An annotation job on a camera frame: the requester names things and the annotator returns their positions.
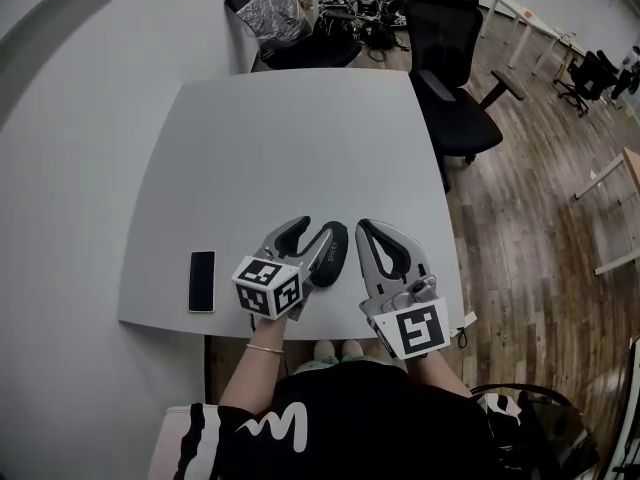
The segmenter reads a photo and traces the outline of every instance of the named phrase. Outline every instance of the shoe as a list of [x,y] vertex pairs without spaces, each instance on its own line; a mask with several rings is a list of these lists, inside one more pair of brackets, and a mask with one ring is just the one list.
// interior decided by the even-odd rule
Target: shoe
[[313,347],[313,359],[314,361],[322,361],[328,357],[336,356],[336,348],[329,340],[316,341]]
[[345,357],[362,357],[364,351],[362,346],[356,340],[347,340],[342,344],[342,359]]

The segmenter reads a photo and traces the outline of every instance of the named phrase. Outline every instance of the wooden floor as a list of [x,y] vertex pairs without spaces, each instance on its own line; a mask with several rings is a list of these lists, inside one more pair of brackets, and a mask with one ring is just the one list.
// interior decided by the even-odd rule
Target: wooden floor
[[[480,100],[495,83],[491,70],[499,68],[521,84],[527,100],[504,95],[490,107],[502,144],[469,167],[462,159],[447,162],[465,310],[475,311],[478,322],[468,329],[466,348],[452,344],[443,354],[471,387],[515,381],[560,391],[584,412],[606,457],[616,428],[612,415],[622,403],[629,340],[640,331],[639,267],[598,278],[593,269],[640,246],[640,203],[632,197],[618,204],[633,193],[623,170],[579,201],[572,194],[623,146],[640,152],[640,129],[602,101],[579,119],[551,83],[558,59],[532,76],[536,55],[547,44],[537,34],[510,70],[515,44],[501,40],[510,25],[496,16],[487,38],[478,40],[468,90]],[[562,55],[561,48],[556,53]],[[396,51],[378,63],[363,52],[353,67],[410,65],[410,53]],[[290,368],[309,359],[310,344],[287,347]],[[212,340],[214,399],[242,349],[240,340]]]

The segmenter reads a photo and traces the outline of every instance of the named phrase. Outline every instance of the person's arm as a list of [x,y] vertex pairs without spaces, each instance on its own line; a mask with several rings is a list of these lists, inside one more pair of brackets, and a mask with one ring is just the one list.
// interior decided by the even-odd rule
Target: person's arm
[[[257,347],[282,350],[286,315],[278,320],[263,318],[250,343]],[[229,381],[219,405],[238,407],[258,414],[271,405],[278,380],[280,354],[247,348]]]
[[436,386],[460,396],[471,396],[469,388],[453,373],[437,350],[429,352],[424,358],[408,359],[406,364],[411,380],[417,384]]

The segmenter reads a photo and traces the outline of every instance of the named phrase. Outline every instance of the white letter print on shirt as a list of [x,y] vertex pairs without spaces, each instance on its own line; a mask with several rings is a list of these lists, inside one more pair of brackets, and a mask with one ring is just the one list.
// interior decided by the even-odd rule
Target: white letter print on shirt
[[255,437],[262,432],[267,421],[269,422],[271,435],[278,441],[287,435],[293,421],[293,450],[297,453],[305,450],[307,447],[307,408],[303,403],[293,402],[288,405],[282,413],[282,419],[276,413],[269,412],[260,420],[260,423],[256,422],[256,420],[248,420],[238,430],[247,427],[251,435]]

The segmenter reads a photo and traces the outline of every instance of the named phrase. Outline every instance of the black smartphone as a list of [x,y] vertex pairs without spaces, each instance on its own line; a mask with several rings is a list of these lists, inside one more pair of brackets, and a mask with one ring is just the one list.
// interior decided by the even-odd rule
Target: black smartphone
[[216,253],[192,252],[189,274],[189,311],[213,313],[215,300]]

